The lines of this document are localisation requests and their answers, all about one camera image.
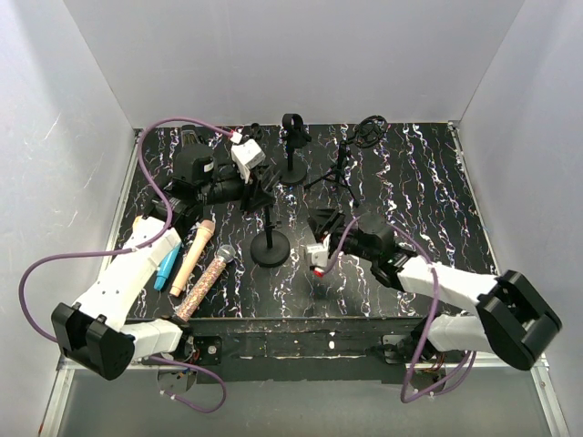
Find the black tripod shock-mount stand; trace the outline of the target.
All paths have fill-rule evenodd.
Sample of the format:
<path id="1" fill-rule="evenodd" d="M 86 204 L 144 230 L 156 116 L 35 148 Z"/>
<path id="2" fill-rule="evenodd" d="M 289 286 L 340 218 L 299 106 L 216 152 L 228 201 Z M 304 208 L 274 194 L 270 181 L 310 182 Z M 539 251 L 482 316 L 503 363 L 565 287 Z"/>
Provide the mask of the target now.
<path id="1" fill-rule="evenodd" d="M 304 184 L 303 189 L 309 190 L 320 182 L 332 183 L 336 187 L 345 188 L 353 200 L 353 205 L 358 208 L 360 201 L 353 193 L 346 176 L 348 161 L 353 157 L 351 146 L 356 146 L 359 149 L 374 147 L 380 143 L 388 128 L 389 123 L 380 115 L 365 118 L 354 127 L 352 134 L 348 134 L 347 138 L 339 143 L 336 161 L 329 170 L 319 178 Z"/>

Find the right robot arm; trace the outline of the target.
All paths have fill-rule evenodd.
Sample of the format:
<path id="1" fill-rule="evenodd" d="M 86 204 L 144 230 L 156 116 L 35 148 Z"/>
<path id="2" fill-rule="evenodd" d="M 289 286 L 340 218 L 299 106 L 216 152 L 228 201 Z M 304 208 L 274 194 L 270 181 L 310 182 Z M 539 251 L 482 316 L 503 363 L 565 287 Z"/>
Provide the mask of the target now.
<path id="1" fill-rule="evenodd" d="M 316 276 L 328 274 L 341 254 L 353 255 L 370 262 L 385 287 L 464 311 L 448 316 L 432 310 L 394 346 L 404 359 L 415 355 L 429 362 L 447 351 L 485 352 L 528 371 L 562 329 L 559 316 L 520 272 L 496 276 L 434 264 L 421 249 L 398 244 L 398 229 L 372 213 L 348 219 L 338 209 L 312 208 L 308 224 L 315 241 L 304 257 Z"/>

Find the glitter silver-head microphone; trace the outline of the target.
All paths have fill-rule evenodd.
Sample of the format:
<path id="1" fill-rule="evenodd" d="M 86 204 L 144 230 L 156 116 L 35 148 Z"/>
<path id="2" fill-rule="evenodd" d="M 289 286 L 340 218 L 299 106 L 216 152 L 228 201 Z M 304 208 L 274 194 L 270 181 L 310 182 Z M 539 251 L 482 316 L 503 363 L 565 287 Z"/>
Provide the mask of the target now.
<path id="1" fill-rule="evenodd" d="M 212 262 L 175 311 L 174 315 L 178 319 L 184 321 L 190 319 L 227 265 L 234 260 L 235 255 L 236 250 L 231 245 L 220 246 Z"/>

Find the pale pink microphone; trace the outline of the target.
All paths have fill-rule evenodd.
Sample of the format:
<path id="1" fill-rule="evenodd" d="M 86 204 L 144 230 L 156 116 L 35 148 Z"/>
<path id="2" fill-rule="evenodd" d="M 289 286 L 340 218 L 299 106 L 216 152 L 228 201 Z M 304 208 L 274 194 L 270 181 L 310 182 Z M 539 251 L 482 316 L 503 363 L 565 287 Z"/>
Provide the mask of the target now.
<path id="1" fill-rule="evenodd" d="M 209 219 L 203 220 L 197 227 L 196 235 L 183 259 L 181 267 L 170 287 L 169 294 L 178 297 L 185 289 L 191 272 L 196 267 L 200 255 L 215 232 L 216 225 Z"/>

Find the black round-base mic stand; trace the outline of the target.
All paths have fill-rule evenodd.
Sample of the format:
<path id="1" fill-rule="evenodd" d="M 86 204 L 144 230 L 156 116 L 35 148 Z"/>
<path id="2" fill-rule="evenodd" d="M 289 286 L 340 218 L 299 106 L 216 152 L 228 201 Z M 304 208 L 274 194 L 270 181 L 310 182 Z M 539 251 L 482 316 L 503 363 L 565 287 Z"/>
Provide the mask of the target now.
<path id="1" fill-rule="evenodd" d="M 307 177 L 307 166 L 300 160 L 295 161 L 295 151 L 310 143 L 312 137 L 305 130 L 299 114 L 284 114 L 281 124 L 285 130 L 282 139 L 285 143 L 286 163 L 281 164 L 280 182 L 283 186 L 293 187 L 300 185 Z"/>

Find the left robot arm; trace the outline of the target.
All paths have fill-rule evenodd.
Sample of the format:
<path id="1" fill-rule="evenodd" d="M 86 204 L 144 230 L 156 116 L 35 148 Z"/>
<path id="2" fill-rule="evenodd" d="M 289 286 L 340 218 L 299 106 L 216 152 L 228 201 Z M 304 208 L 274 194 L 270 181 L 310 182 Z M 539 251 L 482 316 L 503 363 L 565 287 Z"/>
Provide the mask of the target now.
<path id="1" fill-rule="evenodd" d="M 73 304 L 60 303 L 52 312 L 56 342 L 67 358 L 112 381 L 132 361 L 150 355 L 164 353 L 176 364 L 192 357 L 189 312 L 137 324 L 129 324 L 127 317 L 186 234 L 213 229 L 213 222 L 202 218 L 206 206 L 237 201 L 251 213 L 273 202 L 280 173 L 266 164 L 261 148 L 250 140 L 233 147 L 230 156 L 219 162 L 192 146 L 174 157 L 169 185 L 153 198 L 125 246 Z"/>

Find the teal blue microphone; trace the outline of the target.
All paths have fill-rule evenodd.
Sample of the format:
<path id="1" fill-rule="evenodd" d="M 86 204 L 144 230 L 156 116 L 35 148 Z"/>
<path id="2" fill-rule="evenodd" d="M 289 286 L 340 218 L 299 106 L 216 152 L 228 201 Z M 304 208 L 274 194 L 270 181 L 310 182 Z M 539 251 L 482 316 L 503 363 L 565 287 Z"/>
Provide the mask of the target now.
<path id="1" fill-rule="evenodd" d="M 170 251 L 165 258 L 160 262 L 157 271 L 157 276 L 154 282 L 153 289 L 156 291 L 162 291 L 165 284 L 169 280 L 170 273 L 174 267 L 176 258 L 180 252 L 181 246 L 178 245 Z"/>

